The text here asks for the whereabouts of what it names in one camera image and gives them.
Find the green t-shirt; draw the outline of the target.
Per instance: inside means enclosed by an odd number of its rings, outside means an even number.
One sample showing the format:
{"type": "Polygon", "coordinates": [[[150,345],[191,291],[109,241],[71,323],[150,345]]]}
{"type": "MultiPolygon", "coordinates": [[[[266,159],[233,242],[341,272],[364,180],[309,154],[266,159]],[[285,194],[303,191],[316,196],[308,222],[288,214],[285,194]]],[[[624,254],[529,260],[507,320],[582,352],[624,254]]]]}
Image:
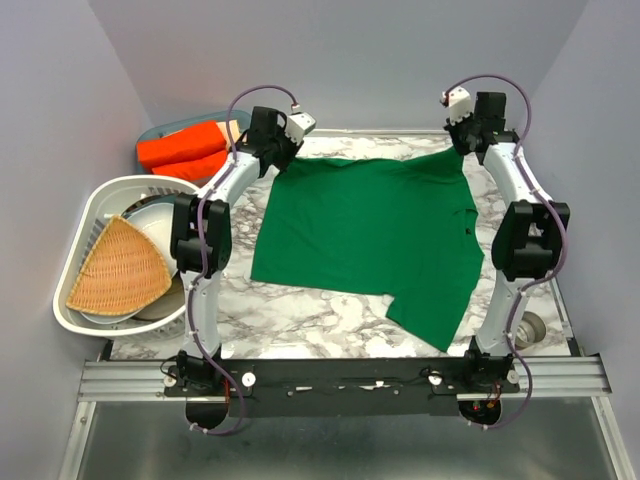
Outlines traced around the green t-shirt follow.
{"type": "Polygon", "coordinates": [[[279,174],[254,250],[255,281],[388,295],[387,317],[446,350],[481,274],[463,158],[298,159],[279,174]]]}

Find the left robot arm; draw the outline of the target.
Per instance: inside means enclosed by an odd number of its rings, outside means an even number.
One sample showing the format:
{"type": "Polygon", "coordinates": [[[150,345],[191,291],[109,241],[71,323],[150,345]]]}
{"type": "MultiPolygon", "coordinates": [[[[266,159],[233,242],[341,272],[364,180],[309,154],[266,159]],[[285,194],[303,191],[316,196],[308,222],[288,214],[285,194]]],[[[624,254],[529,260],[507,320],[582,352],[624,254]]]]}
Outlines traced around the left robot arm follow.
{"type": "Polygon", "coordinates": [[[185,334],[175,375],[201,395],[214,393],[223,376],[217,364],[217,316],[221,275],[232,252],[231,210],[269,168],[286,170],[315,126],[298,105],[289,114],[254,108],[249,128],[231,145],[220,170],[196,193],[174,201],[170,253],[185,295],[185,334]]]}

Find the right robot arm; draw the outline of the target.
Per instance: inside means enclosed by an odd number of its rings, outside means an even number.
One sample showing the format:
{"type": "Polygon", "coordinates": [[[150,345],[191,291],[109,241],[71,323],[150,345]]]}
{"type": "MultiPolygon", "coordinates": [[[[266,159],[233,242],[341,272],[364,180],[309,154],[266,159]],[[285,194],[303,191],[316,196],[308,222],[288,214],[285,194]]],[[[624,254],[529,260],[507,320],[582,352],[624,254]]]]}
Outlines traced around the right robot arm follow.
{"type": "Polygon", "coordinates": [[[570,208],[544,191],[526,162],[521,138],[506,130],[505,94],[471,95],[457,86],[445,91],[441,102],[455,150],[476,156],[506,206],[491,246],[494,291],[459,370],[462,384],[480,392],[507,379],[528,295],[563,266],[570,208]]]}

